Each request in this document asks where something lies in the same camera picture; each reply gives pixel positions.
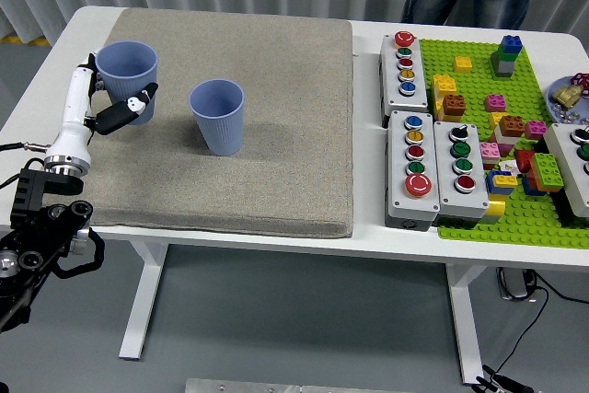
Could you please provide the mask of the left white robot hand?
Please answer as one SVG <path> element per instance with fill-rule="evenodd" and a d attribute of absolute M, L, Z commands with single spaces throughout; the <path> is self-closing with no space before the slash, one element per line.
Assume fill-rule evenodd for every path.
<path fill-rule="evenodd" d="M 65 99 L 63 125 L 47 150 L 47 169 L 84 175 L 91 159 L 87 144 L 93 133 L 110 134 L 127 124 L 140 125 L 154 116 L 158 56 L 140 41 L 118 41 L 91 53 L 72 74 Z M 111 105 L 94 114 L 91 98 L 104 83 Z"/>

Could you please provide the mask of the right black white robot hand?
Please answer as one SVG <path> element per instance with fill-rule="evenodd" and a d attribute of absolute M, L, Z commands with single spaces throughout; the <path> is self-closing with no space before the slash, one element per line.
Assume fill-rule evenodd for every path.
<path fill-rule="evenodd" d="M 508 376 L 501 375 L 485 364 L 482 366 L 482 369 L 489 375 L 489 378 L 486 379 L 484 376 L 477 376 L 477 384 L 471 386 L 475 392 L 536 392 L 532 387 L 519 383 Z"/>

